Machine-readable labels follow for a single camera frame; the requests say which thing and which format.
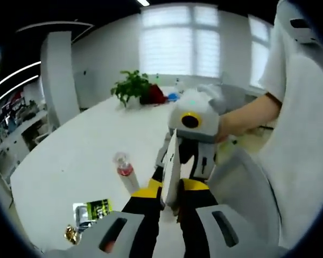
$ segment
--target white shirt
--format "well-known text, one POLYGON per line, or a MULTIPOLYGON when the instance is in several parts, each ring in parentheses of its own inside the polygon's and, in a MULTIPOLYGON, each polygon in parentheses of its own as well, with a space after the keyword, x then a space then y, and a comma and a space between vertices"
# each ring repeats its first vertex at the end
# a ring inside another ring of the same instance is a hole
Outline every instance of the white shirt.
POLYGON ((283 103, 258 161, 279 205, 280 244, 292 248, 323 207, 323 50, 296 43, 276 17, 260 84, 283 103))

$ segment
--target bottle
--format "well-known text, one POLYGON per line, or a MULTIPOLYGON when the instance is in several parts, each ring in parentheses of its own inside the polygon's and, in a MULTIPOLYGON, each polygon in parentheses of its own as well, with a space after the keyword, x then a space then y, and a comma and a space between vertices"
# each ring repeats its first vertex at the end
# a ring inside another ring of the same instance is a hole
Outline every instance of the bottle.
POLYGON ((185 90, 184 83, 182 81, 180 81, 179 78, 176 78, 175 88, 176 88, 176 91, 178 92, 179 95, 182 95, 185 90))
POLYGON ((114 156, 114 163, 116 165, 117 173, 129 194, 132 195, 134 192, 138 191, 140 188, 139 182, 137 181, 133 166, 129 162, 127 153, 116 153, 114 156))

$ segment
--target white sleeve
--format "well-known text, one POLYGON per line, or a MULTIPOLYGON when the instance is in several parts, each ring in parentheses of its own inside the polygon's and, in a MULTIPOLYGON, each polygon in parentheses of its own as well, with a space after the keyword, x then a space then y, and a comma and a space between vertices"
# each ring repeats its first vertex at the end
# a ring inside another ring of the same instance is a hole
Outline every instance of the white sleeve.
POLYGON ((267 92, 282 102, 286 89, 286 59, 283 31, 280 26, 278 20, 275 19, 270 52, 259 83, 267 92))

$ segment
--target green plant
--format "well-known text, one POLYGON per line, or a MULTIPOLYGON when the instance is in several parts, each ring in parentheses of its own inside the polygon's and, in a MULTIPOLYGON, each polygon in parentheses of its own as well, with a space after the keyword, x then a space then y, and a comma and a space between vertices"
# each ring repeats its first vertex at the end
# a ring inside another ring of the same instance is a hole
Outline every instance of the green plant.
POLYGON ((150 82, 147 74, 139 74, 139 70, 133 72, 121 71, 121 74, 126 74, 125 81, 118 81, 115 87, 111 89, 111 95, 116 97, 127 106, 127 102, 131 97, 140 98, 148 94, 150 82))

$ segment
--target bottle cap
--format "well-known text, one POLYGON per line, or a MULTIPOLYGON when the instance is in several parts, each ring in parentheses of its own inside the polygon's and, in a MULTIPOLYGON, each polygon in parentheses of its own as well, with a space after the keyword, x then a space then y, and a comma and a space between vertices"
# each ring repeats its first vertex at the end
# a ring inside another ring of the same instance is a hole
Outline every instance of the bottle cap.
POLYGON ((126 164, 128 162, 128 155, 124 152, 118 152, 114 155, 114 162, 118 165, 126 164))

